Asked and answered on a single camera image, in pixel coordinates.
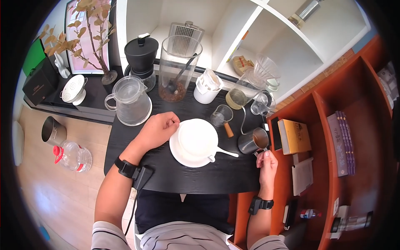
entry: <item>red cap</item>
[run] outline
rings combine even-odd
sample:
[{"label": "red cap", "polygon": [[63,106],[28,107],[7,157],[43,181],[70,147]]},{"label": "red cap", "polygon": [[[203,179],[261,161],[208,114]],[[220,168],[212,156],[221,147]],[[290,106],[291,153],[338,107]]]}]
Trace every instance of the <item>red cap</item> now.
[{"label": "red cap", "polygon": [[54,146],[53,154],[56,156],[54,163],[57,164],[62,159],[62,156],[64,155],[64,149],[62,147]]},{"label": "red cap", "polygon": [[54,146],[53,147],[53,155],[57,156],[60,154],[60,147]]}]

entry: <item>white vase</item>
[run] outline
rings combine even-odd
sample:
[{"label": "white vase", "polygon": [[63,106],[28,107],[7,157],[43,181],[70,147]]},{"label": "white vase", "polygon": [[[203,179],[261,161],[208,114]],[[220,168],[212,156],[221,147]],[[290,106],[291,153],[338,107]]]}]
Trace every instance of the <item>white vase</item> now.
[{"label": "white vase", "polygon": [[54,64],[58,68],[58,72],[63,78],[68,78],[68,76],[71,74],[69,70],[64,66],[64,60],[62,57],[57,54],[56,52],[54,53],[54,56],[56,57],[56,60],[54,61]]}]

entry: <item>yellow book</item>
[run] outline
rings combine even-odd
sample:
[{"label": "yellow book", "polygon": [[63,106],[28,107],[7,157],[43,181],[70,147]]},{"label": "yellow book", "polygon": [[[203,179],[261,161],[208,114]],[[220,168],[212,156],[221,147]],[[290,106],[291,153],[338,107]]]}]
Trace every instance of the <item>yellow book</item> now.
[{"label": "yellow book", "polygon": [[286,119],[278,121],[283,154],[297,154],[311,150],[307,125]]}]

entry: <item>person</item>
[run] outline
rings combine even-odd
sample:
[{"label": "person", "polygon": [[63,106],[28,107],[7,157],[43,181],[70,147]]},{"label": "person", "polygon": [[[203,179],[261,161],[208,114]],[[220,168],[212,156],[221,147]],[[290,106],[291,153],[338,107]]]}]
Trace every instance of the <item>person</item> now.
[{"label": "person", "polygon": [[[173,112],[151,116],[140,133],[120,154],[120,160],[139,165],[144,154],[164,144],[179,127]],[[271,151],[258,154],[260,192],[263,200],[272,200],[278,161]],[[99,189],[94,211],[92,250],[130,249],[122,232],[122,215],[128,203],[132,179],[118,172],[114,164]],[[227,194],[179,194],[141,189],[137,194],[135,223],[143,250],[227,250],[233,228],[227,223]],[[249,250],[287,249],[282,236],[269,235],[271,209],[258,210],[248,222]]]}]

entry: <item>striped shirt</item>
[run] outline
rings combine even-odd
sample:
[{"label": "striped shirt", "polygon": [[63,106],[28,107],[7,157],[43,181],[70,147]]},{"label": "striped shirt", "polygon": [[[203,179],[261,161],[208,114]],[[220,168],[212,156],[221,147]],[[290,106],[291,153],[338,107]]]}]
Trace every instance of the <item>striped shirt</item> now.
[{"label": "striped shirt", "polygon": [[[215,228],[191,222],[175,221],[137,234],[143,250],[229,250],[228,238]],[[257,241],[250,250],[284,250],[283,236],[270,235]],[[115,225],[93,224],[92,250],[131,250],[124,233]]]}]

